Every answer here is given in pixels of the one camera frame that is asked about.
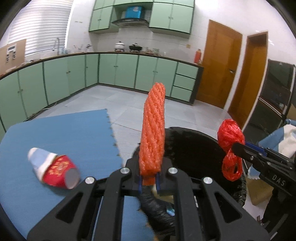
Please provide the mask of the red paper cup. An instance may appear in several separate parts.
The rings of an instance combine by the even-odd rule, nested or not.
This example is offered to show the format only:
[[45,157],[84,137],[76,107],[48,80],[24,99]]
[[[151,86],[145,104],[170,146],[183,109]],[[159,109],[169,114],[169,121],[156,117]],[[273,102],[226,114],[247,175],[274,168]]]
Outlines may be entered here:
[[56,157],[43,176],[45,184],[64,189],[73,189],[79,181],[80,173],[66,155]]

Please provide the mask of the orange foam net sleeve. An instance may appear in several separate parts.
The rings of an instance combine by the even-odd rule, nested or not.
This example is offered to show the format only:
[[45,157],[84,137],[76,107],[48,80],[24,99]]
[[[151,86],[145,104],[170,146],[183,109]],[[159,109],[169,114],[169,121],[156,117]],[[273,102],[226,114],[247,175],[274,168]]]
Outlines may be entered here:
[[139,146],[139,171],[142,184],[156,183],[165,152],[165,93],[162,83],[155,83],[144,103],[142,135]]

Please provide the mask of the green upper kitchen cabinets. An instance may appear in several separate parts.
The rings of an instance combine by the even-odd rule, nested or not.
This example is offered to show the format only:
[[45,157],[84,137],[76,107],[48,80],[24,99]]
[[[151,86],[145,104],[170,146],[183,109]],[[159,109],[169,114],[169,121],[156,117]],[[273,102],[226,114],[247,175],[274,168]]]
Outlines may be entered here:
[[120,27],[113,21],[124,19],[129,6],[142,6],[142,18],[149,22],[148,28],[159,34],[189,38],[193,23],[194,1],[96,1],[89,23],[89,32],[116,33]]

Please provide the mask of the cardboard box with picture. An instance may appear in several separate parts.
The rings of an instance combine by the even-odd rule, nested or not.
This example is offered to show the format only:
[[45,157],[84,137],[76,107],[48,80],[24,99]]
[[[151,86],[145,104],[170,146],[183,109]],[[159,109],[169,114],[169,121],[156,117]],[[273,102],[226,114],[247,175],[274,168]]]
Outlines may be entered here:
[[1,75],[19,67],[25,61],[26,39],[1,47]]

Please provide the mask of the red knotted plastic bag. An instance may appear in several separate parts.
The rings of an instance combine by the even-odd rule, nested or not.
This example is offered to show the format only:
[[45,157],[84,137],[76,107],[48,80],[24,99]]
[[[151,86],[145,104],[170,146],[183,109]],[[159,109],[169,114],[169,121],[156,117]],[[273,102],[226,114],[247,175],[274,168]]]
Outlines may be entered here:
[[245,144],[245,137],[239,125],[233,119],[222,121],[218,132],[217,140],[219,146],[224,150],[226,156],[222,162],[223,176],[229,181],[238,180],[242,173],[242,158],[236,156],[232,150],[235,143]]

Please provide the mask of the blue white paper cup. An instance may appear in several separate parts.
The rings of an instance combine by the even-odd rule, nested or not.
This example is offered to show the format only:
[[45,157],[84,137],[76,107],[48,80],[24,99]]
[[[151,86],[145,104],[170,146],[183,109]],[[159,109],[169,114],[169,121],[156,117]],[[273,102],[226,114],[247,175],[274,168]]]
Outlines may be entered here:
[[41,148],[31,148],[28,151],[28,160],[33,167],[34,173],[40,182],[52,162],[58,156],[56,153],[46,151]]

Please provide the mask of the chrome sink faucet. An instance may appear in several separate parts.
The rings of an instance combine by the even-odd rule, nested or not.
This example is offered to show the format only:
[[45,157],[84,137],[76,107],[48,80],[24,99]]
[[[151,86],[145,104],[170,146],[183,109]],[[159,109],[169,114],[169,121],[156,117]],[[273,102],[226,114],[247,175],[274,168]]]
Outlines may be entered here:
[[52,51],[55,51],[57,56],[59,56],[59,50],[60,50],[60,39],[56,38]]

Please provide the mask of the green lower kitchen cabinets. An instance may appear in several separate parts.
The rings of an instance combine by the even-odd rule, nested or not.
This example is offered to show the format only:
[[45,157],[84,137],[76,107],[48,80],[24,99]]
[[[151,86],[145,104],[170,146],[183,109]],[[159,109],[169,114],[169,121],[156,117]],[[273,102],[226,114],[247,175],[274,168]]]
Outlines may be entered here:
[[166,98],[193,104],[204,68],[135,53],[79,53],[17,67],[1,76],[1,135],[44,109],[95,85],[149,92],[161,82]]

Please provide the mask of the blue table mat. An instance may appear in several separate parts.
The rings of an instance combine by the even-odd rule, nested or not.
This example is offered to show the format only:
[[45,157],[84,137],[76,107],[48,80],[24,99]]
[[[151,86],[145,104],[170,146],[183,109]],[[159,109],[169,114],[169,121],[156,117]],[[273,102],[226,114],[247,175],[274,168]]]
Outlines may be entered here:
[[1,142],[1,240],[153,240],[136,160],[120,167],[104,110],[11,126]]

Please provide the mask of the blue box above hood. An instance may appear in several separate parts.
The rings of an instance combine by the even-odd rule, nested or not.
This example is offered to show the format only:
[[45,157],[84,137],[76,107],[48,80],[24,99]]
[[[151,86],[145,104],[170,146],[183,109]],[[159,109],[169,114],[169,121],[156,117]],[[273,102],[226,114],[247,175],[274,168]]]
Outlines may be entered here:
[[125,18],[141,19],[143,10],[142,6],[129,6],[125,12]]

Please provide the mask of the black trash bag bin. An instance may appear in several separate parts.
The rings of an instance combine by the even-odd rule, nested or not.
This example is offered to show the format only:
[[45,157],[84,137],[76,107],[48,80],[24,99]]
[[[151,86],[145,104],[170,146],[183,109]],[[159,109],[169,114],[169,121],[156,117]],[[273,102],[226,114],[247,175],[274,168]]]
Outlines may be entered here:
[[[209,135],[178,126],[165,130],[165,153],[172,165],[186,172],[189,177],[211,177],[241,206],[246,201],[246,180],[241,176],[236,181],[227,180],[222,174],[222,162],[226,153],[216,139]],[[147,216],[159,240],[170,240],[175,235],[175,219],[167,210],[172,202],[156,197],[152,186],[144,186],[138,196],[140,208]]]

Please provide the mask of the white cooking pot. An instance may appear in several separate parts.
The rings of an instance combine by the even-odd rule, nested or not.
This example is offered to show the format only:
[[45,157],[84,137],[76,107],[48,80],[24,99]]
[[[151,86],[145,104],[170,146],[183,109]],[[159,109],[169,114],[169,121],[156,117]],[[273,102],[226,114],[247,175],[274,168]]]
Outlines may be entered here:
[[118,43],[115,44],[114,50],[116,52],[124,52],[125,51],[125,44],[119,41]]

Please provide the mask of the red thermos flask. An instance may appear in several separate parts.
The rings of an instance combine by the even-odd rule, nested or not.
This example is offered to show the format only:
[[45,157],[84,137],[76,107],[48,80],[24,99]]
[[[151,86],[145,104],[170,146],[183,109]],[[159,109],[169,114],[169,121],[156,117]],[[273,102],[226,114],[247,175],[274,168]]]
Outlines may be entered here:
[[199,64],[201,60],[201,49],[198,49],[195,54],[194,63]]

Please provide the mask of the wooden door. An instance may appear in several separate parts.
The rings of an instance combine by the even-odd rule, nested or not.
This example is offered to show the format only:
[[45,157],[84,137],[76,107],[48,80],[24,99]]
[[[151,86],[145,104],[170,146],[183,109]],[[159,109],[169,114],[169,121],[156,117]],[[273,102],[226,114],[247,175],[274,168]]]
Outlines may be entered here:
[[241,44],[241,33],[209,21],[197,100],[224,108],[238,66]]
[[268,32],[247,37],[239,81],[228,113],[242,128],[247,123],[263,80],[267,60]]

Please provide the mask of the black wok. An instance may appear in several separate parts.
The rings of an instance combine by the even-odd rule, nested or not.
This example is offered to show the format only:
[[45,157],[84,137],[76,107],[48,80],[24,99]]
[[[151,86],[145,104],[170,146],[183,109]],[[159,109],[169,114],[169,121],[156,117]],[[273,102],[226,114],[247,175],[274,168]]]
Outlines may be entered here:
[[142,46],[139,46],[137,43],[129,45],[128,47],[130,52],[139,53],[142,51]]

